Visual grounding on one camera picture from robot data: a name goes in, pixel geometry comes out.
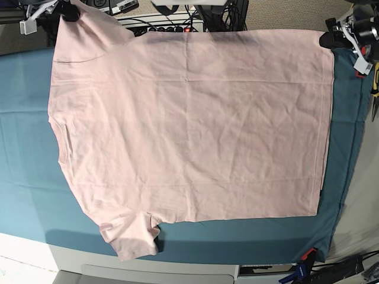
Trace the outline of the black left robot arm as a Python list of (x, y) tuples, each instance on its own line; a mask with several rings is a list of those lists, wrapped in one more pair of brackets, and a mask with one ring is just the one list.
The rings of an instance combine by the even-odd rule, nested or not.
[[(352, 4), (346, 16), (339, 20), (329, 18), (325, 21), (327, 32), (319, 38), (321, 47), (327, 49), (346, 48), (354, 49), (354, 45), (348, 40), (347, 35), (342, 31), (345, 27), (347, 33), (354, 39), (358, 47), (370, 46), (378, 42), (378, 1), (348, 1)], [(369, 18), (357, 18), (354, 15), (354, 8), (369, 5), (374, 13)]]

